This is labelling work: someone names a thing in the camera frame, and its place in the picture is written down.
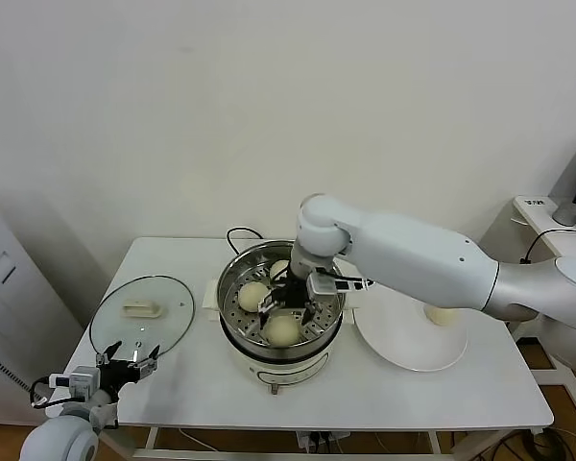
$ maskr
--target wooden floor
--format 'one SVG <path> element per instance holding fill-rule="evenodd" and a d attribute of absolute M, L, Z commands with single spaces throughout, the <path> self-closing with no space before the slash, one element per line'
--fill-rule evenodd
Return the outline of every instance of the wooden floor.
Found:
<path fill-rule="evenodd" d="M 546 355 L 540 346 L 521 346 L 521 351 L 530 368 L 550 368 Z M 563 387 L 542 387 L 542 392 L 555 413 L 554 427 L 576 434 L 576 409 Z M 26 436 L 32 430 L 26 426 L 0 425 L 0 461 L 14 461 L 19 457 L 19 450 Z M 129 427 L 133 439 L 143 447 L 148 429 L 143 427 Z M 294 432 L 281 431 L 235 431 L 235 430 L 188 430 L 190 435 L 197 437 L 205 443 L 225 451 L 249 451 L 249 452 L 302 452 L 297 445 Z M 572 449 L 576 459 L 576 437 L 566 432 L 560 432 L 564 440 Z M 429 453 L 430 447 L 426 434 L 418 433 L 377 433 L 369 432 L 352 433 L 346 439 L 342 439 L 341 447 L 345 453 Z M 455 433 L 455 442 L 459 442 L 466 434 Z M 440 434 L 442 451 L 449 453 L 452 436 L 449 433 Z M 510 449 L 524 460 L 531 459 L 524 450 L 520 436 L 516 436 L 507 442 L 510 447 L 500 447 L 494 461 L 519 461 L 520 458 L 511 453 Z M 200 449 L 205 447 L 197 445 L 179 433 L 176 429 L 162 429 L 159 432 L 157 448 L 164 449 Z M 337 447 L 332 446 L 332 452 L 336 453 Z M 326 447 L 320 452 L 326 453 Z M 492 461 L 492 450 L 484 453 L 487 461 Z M 111 449 L 102 446 L 97 461 L 118 461 L 121 458 Z"/>

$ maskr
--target glass lid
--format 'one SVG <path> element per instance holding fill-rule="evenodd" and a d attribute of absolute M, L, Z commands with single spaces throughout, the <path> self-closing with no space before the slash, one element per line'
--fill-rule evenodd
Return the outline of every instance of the glass lid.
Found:
<path fill-rule="evenodd" d="M 96 352 L 121 341 L 113 357 L 139 361 L 160 345 L 170 351 L 187 332 L 194 318 L 194 299 L 188 287 L 168 276 L 131 280 L 101 302 L 89 328 Z"/>

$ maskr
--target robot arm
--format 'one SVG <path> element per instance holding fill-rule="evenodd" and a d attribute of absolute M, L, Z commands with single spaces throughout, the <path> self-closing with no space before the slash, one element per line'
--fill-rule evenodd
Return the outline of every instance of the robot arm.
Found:
<path fill-rule="evenodd" d="M 129 382 L 138 382 L 157 369 L 157 346 L 140 361 L 113 360 L 122 342 L 96 354 L 96 367 L 77 367 L 70 375 L 51 375 L 32 386 L 33 408 L 44 409 L 65 402 L 59 416 L 52 418 L 26 438 L 20 461 L 92 461 L 98 450 L 98 434 L 117 427 L 119 391 Z M 70 399 L 36 401 L 35 386 L 68 387 Z"/>
<path fill-rule="evenodd" d="M 437 307 L 473 308 L 505 321 L 541 313 L 541 342 L 576 370 L 576 258 L 498 263 L 458 232 L 311 197 L 300 209 L 290 272 L 318 277 L 335 256 L 367 279 Z"/>

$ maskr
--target white cabinet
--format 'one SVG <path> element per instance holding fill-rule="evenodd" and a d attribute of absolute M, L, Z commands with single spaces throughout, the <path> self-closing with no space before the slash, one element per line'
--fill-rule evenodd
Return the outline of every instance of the white cabinet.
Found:
<path fill-rule="evenodd" d="M 27 389 L 63 370 L 83 332 L 0 218 L 0 423 L 44 420 Z"/>

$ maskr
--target desk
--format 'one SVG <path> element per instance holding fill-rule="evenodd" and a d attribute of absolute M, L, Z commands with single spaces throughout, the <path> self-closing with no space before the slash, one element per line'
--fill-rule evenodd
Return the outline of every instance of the desk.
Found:
<path fill-rule="evenodd" d="M 457 445 L 450 459 L 466 460 L 510 430 L 552 424 L 552 412 L 505 325 L 476 311 L 465 312 L 469 331 L 465 355 L 447 370 L 421 374 L 400 369 L 371 350 L 355 325 L 345 323 L 329 363 L 318 375 L 282 388 L 278 396 L 270 395 L 265 386 L 241 374 L 232 361 L 232 350 L 219 324 L 200 311 L 207 283 L 218 277 L 232 257 L 226 241 L 221 239 L 139 238 L 132 243 L 108 292 L 137 277 L 168 275 L 188 285 L 199 310 L 185 336 L 159 359 L 158 370 L 122 390 L 119 402 L 122 425 L 349 431 L 495 430 L 493 434 L 469 436 Z M 94 356 L 86 333 L 66 372 L 79 365 L 93 365 Z M 67 397 L 66 391 L 58 390 L 53 399 L 63 397 Z M 53 407 L 47 414 L 54 417 L 59 412 Z M 166 450 L 129 449 L 113 440 L 112 431 L 104 434 L 126 459 L 166 459 L 161 458 Z M 200 459 L 210 459 L 209 453 L 200 455 Z M 230 457 L 230 453 L 212 455 L 224 456 L 213 459 Z M 261 456 L 288 459 L 286 455 Z M 401 455 L 388 459 L 409 458 Z"/>
<path fill-rule="evenodd" d="M 552 214 L 557 209 L 557 204 L 550 197 L 527 197 L 518 196 L 513 201 L 515 210 L 518 212 L 516 221 L 524 220 L 524 225 L 530 226 L 536 234 L 550 229 L 575 229 L 566 228 L 558 224 Z M 555 256 L 576 257 L 576 233 L 573 232 L 549 232 L 540 239 Z M 513 332 L 517 340 L 525 336 L 535 336 L 534 323 L 522 324 Z M 532 370 L 539 385 L 562 385 L 571 396 L 576 405 L 576 376 L 564 364 L 555 357 L 548 355 L 553 364 L 552 370 Z"/>

